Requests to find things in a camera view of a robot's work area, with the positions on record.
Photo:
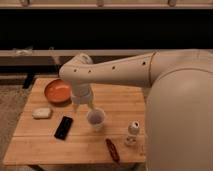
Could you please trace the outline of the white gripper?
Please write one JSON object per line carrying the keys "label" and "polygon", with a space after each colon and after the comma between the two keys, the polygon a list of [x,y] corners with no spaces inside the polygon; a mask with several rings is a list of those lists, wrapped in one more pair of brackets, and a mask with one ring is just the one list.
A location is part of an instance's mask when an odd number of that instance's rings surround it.
{"label": "white gripper", "polygon": [[94,109],[94,104],[91,102],[93,100],[93,91],[89,84],[76,84],[71,86],[72,95],[71,99],[73,104],[73,112],[78,111],[78,104],[87,104],[90,109]]}

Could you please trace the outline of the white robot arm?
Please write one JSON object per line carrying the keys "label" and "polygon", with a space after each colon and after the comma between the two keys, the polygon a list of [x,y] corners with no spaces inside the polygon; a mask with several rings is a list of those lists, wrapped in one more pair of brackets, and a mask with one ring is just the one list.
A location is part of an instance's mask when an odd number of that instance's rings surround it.
{"label": "white robot arm", "polygon": [[213,171],[213,52],[154,51],[97,64],[80,53],[59,76],[77,104],[91,100],[92,83],[148,87],[147,171]]}

